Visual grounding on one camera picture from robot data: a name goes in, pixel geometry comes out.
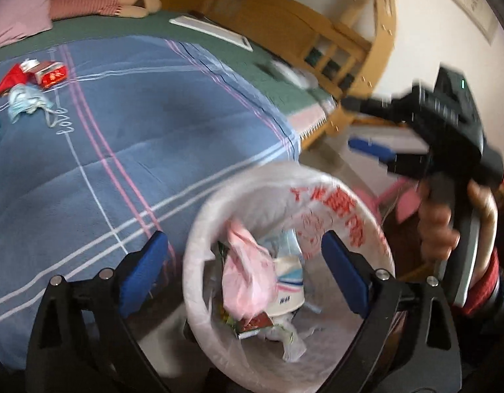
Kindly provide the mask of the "person right hand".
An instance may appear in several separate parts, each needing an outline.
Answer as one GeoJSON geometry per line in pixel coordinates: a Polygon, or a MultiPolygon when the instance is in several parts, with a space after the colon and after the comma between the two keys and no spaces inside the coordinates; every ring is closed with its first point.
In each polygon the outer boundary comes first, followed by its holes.
{"type": "MultiPolygon", "coordinates": [[[[431,262],[448,260],[460,241],[460,232],[449,226],[451,210],[447,205],[436,203],[430,198],[430,185],[426,180],[420,182],[418,193],[422,198],[419,207],[418,232],[422,241],[423,259],[431,262]]],[[[498,210],[493,193],[488,187],[470,181],[467,193],[480,216],[479,243],[471,281],[473,287],[485,275],[490,264],[494,250],[498,210]]]]}

